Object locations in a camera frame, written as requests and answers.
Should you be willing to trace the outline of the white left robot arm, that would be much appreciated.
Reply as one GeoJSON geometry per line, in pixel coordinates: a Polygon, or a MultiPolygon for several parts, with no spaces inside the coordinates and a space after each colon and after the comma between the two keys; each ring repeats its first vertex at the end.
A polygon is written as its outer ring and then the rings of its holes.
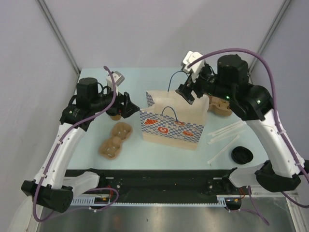
{"type": "Polygon", "coordinates": [[[57,136],[44,164],[32,181],[22,184],[22,191],[33,199],[34,213],[37,205],[63,213],[73,198],[91,189],[96,193],[106,189],[106,180],[97,172],[85,171],[67,184],[64,177],[77,145],[96,117],[107,113],[128,118],[139,111],[127,92],[118,92],[123,81],[124,77],[117,73],[107,76],[106,86],[93,77],[79,80],[75,95],[62,112],[57,136]]]}

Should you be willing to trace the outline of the blue checkered paper bag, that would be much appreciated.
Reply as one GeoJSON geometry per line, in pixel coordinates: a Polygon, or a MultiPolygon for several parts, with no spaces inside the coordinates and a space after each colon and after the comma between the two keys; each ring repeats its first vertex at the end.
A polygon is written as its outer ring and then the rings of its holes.
{"type": "Polygon", "coordinates": [[[145,141],[195,150],[205,127],[210,99],[203,95],[193,104],[171,90],[146,91],[147,108],[140,110],[145,141]]]}

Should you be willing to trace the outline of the single brown pulp cup carrier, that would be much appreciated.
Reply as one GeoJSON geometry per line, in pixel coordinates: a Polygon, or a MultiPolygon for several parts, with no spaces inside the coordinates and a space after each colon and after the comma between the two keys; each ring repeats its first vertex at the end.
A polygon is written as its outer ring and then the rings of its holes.
{"type": "Polygon", "coordinates": [[[133,132],[132,126],[118,122],[111,130],[110,137],[99,147],[98,152],[108,160],[117,158],[122,150],[123,142],[128,140],[133,132]]]}

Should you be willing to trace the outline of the single brown paper cup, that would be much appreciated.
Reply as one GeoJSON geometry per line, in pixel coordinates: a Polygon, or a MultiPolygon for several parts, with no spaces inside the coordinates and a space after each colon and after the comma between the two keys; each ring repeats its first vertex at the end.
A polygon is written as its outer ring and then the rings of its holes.
{"type": "Polygon", "coordinates": [[[122,118],[122,116],[121,115],[114,115],[114,116],[110,116],[110,118],[114,121],[118,121],[122,118]]]}

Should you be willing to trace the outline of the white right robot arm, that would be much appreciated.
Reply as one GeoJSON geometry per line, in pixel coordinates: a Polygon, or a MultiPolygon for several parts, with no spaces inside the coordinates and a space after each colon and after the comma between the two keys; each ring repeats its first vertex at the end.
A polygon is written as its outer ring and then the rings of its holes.
{"type": "Polygon", "coordinates": [[[176,92],[189,104],[195,98],[209,95],[227,100],[232,112],[253,130],[268,156],[263,164],[234,168],[223,181],[223,189],[234,194],[243,186],[261,186],[270,192],[295,190],[300,175],[309,172],[309,162],[297,154],[275,112],[274,95],[259,85],[249,83],[248,63],[237,54],[217,60],[217,73],[199,52],[189,51],[182,70],[189,76],[176,92]]]}

